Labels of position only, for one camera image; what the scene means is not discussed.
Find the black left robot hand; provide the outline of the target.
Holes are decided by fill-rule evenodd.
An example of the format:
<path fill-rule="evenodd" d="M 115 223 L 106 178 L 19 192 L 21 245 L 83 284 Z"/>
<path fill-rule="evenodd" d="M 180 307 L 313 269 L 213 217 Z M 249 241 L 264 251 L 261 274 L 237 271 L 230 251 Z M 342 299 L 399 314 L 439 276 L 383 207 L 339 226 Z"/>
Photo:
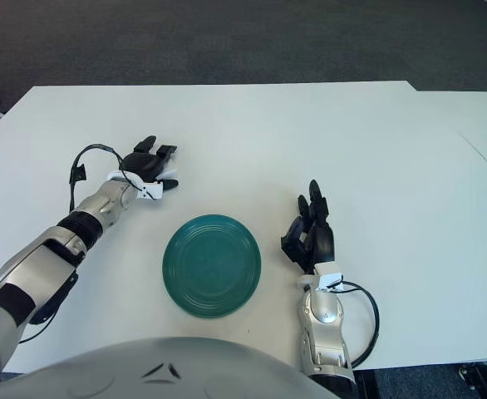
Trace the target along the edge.
<path fill-rule="evenodd" d="M 145 183 L 162 183 L 163 191 L 172 190 L 179 185 L 177 179 L 161 177 L 165 167 L 170 162 L 170 157 L 176 152 L 176 145 L 161 145 L 152 154 L 150 151 L 155 145 L 156 137 L 149 135 L 139 142 L 122 162 L 124 171 L 138 175 Z"/>

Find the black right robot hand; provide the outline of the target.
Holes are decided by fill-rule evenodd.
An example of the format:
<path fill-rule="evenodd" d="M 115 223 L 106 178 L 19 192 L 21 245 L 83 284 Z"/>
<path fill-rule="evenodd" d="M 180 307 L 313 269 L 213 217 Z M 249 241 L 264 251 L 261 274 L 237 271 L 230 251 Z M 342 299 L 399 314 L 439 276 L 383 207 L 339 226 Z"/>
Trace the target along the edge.
<path fill-rule="evenodd" d="M 315 274 L 313 270 L 317 264 L 335 260 L 335 245 L 332 228 L 327 222 L 327 199 L 315 180 L 309 183 L 309 199 L 298 196 L 299 215 L 281 237 L 280 245 L 305 274 Z"/>

